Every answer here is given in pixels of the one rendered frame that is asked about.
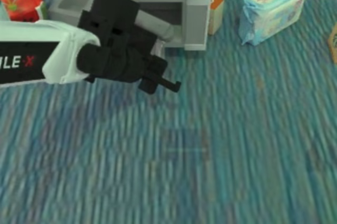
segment blue striped fabric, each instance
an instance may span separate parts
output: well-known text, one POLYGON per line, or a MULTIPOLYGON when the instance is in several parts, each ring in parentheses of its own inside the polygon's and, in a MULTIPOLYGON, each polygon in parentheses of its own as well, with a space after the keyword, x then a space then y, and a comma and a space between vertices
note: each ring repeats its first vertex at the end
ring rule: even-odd
POLYGON ((257 47, 241 0, 206 52, 167 51, 179 94, 0 89, 1 224, 335 224, 335 0, 257 47))

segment brown object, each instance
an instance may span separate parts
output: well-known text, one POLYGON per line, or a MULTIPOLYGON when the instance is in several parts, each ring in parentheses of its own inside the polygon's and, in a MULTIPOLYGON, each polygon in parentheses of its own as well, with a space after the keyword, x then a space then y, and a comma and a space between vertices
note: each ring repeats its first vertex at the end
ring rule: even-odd
POLYGON ((208 30, 209 35, 214 35, 222 25, 224 2, 224 0, 212 0, 208 30))
POLYGON ((328 45, 332 55, 332 61, 337 64, 337 23, 329 36, 328 45))

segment red bag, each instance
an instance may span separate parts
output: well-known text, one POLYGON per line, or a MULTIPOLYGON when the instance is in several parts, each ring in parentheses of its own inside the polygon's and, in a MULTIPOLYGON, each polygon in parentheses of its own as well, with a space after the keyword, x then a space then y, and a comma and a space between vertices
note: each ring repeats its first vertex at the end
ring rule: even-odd
POLYGON ((43 0, 0 0, 4 3, 12 21, 35 22, 46 19, 46 7, 43 0))

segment red letter x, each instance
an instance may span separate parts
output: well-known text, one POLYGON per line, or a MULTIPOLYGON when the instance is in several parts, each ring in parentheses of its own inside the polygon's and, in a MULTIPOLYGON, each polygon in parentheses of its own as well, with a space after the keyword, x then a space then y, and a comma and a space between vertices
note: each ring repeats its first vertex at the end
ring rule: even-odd
POLYGON ((26 56, 25 67, 33 66, 34 56, 26 56))

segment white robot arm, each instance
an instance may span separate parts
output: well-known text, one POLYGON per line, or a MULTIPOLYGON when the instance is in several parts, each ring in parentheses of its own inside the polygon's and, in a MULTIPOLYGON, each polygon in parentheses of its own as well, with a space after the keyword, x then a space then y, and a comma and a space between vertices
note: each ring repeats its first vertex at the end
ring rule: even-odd
POLYGON ((141 80, 139 88, 149 94, 158 85, 178 92, 180 82, 162 77, 167 61, 152 55, 158 35, 135 25, 139 12, 132 0, 94 0, 78 27, 47 20, 0 22, 0 87, 105 78, 141 80))

